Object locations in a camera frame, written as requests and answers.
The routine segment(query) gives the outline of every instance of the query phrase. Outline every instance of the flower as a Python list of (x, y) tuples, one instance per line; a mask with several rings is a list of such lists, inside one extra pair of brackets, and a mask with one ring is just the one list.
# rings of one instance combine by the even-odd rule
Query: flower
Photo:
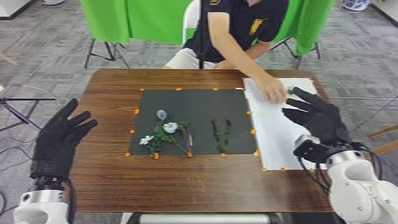
[(140, 139), (140, 145), (147, 145), (149, 141), (152, 140), (154, 136), (145, 136), (145, 138)]
[(170, 123), (163, 124), (163, 130), (168, 134), (174, 134), (174, 132), (177, 130), (177, 123), (170, 122)]
[(158, 119), (163, 121), (166, 118), (166, 112), (163, 110), (158, 110), (156, 116), (158, 116)]

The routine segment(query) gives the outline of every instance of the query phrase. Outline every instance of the white paper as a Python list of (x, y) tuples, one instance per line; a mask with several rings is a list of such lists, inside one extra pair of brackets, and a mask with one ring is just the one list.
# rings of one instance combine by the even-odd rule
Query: white paper
[[(293, 86), (316, 94), (310, 79), (285, 78), (278, 80), (285, 89)], [(289, 121), (282, 114), (282, 108), (293, 107), (287, 104), (273, 104), (266, 101), (252, 79), (245, 79), (245, 97), (252, 111), (252, 124), (262, 168), (266, 168), (266, 170), (280, 170), (280, 168), (285, 170), (301, 170), (293, 155), (294, 141), (303, 134), (309, 135), (309, 131)], [(303, 164), (307, 168), (314, 168), (310, 162), (303, 161)]]

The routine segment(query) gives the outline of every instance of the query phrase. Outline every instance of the black robotic glove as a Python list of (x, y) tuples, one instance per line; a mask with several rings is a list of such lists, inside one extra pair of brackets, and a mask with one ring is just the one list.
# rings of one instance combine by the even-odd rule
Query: black robotic glove
[(30, 167), (33, 179), (40, 176), (69, 178), (76, 146), (90, 129), (97, 126), (95, 120), (83, 124), (90, 118), (88, 112), (67, 119), (76, 107), (78, 101), (72, 99), (38, 132)]
[(339, 108), (300, 88), (293, 88), (291, 93), (305, 102), (287, 99), (287, 104), (300, 110), (282, 109), (284, 116), (307, 128), (310, 135), (319, 138), (326, 146), (348, 143), (351, 139), (341, 121)]

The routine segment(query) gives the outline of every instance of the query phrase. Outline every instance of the green backdrop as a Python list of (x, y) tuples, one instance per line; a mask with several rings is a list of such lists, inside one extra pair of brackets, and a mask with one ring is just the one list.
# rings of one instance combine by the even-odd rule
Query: green backdrop
[[(191, 0), (79, 0), (92, 37), (106, 42), (129, 38), (181, 44), (182, 14)], [(289, 0), (275, 41), (296, 39), (296, 54), (312, 49), (333, 0)]]

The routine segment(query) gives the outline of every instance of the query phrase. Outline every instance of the dark shirt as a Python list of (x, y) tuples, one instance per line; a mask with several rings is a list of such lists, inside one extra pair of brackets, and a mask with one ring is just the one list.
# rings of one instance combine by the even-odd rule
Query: dark shirt
[[(246, 0), (204, 0), (205, 12), (225, 12), (229, 14), (229, 33), (234, 37), (243, 51), (250, 48), (253, 40), (269, 42), (277, 36), (284, 15), (287, 11), (287, 0), (262, 0), (248, 7)], [(200, 22), (191, 39), (184, 43), (198, 53), (200, 32), (204, 33), (204, 61), (218, 63), (223, 57), (211, 45), (207, 32), (207, 17), (204, 17), (205, 28)]]

